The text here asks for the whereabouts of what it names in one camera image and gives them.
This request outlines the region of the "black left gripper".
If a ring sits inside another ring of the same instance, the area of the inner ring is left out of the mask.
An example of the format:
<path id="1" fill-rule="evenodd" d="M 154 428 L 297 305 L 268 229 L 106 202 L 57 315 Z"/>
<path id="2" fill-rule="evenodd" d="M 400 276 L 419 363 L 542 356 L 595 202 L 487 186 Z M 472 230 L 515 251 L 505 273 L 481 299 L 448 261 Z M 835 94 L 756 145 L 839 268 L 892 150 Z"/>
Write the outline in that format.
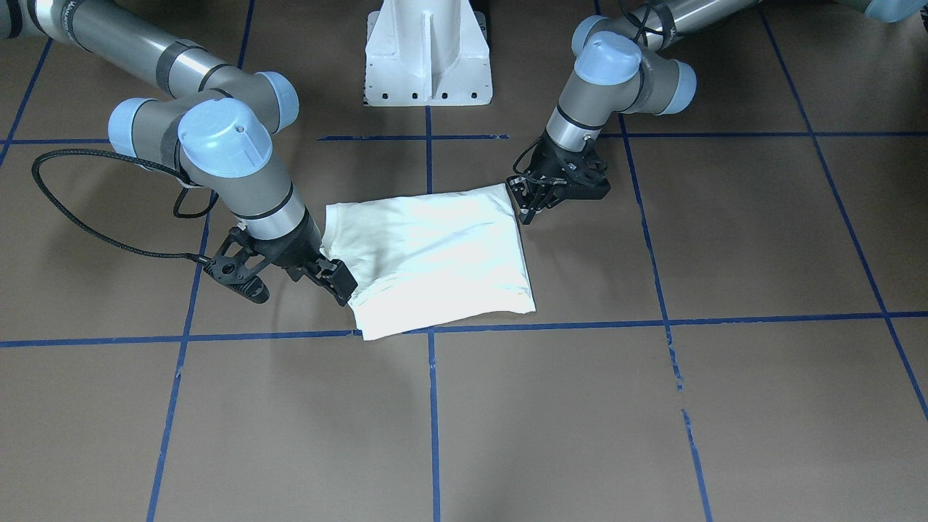
<path id="1" fill-rule="evenodd" d="M 566 185 L 540 185 L 536 181 L 556 184 L 566 182 L 566 170 L 570 163 L 602 162 L 595 152 L 594 140 L 584 140 L 579 152 L 569 151 L 557 145 L 552 138 L 539 138 L 531 153 L 525 176 L 513 175 L 506 186 L 519 208 L 521 225 L 529 225 L 538 212 L 551 209 L 564 201 Z"/>

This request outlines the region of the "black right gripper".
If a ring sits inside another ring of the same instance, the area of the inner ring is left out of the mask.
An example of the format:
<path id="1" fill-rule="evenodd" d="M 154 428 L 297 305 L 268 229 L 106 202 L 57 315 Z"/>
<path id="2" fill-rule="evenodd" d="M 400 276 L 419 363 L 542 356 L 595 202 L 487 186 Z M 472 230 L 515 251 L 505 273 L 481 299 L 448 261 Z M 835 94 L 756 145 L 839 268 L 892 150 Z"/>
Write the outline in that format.
<path id="1" fill-rule="evenodd" d="M 310 278 L 344 307 L 357 290 L 357 281 L 341 259 L 323 257 L 320 244 L 321 232 L 311 217 L 302 218 L 295 229 L 275 240 L 252 240 L 253 250 L 287 270 L 292 281 Z"/>

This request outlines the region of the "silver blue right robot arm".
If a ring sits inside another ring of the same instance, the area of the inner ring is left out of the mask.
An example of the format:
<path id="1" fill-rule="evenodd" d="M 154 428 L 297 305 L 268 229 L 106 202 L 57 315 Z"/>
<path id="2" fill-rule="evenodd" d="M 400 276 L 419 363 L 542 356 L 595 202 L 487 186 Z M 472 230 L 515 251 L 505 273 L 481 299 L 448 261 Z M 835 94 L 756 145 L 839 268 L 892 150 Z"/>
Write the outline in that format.
<path id="1" fill-rule="evenodd" d="M 321 235 L 272 136 L 299 114 L 293 85 L 277 72 L 242 72 L 112 1 L 4 1 L 2 37 L 48 36 L 102 57 L 159 87 L 168 100 L 123 100 L 107 122 L 109 158 L 211 189 L 236 217 L 211 257 L 186 252 L 214 281 L 249 301 L 268 301 L 260 272 L 308 278 L 345 305 L 357 281 L 325 257 Z"/>

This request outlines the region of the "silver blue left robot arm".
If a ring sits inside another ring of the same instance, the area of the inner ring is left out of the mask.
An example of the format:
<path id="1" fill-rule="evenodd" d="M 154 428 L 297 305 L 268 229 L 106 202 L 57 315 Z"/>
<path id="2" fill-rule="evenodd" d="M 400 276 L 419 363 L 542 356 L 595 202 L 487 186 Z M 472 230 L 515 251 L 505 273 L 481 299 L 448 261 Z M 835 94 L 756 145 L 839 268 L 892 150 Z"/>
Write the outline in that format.
<path id="1" fill-rule="evenodd" d="M 525 168 L 513 163 L 506 188 L 521 225 L 561 202 L 603 199 L 610 191 L 608 165 L 595 145 L 610 116 L 676 115 L 696 94 L 692 66 L 660 51 L 755 2 L 643 1 L 636 9 L 623 2 L 619 7 L 613 19 L 594 14 L 576 26 L 571 74 L 543 133 L 523 151 L 529 163 Z"/>

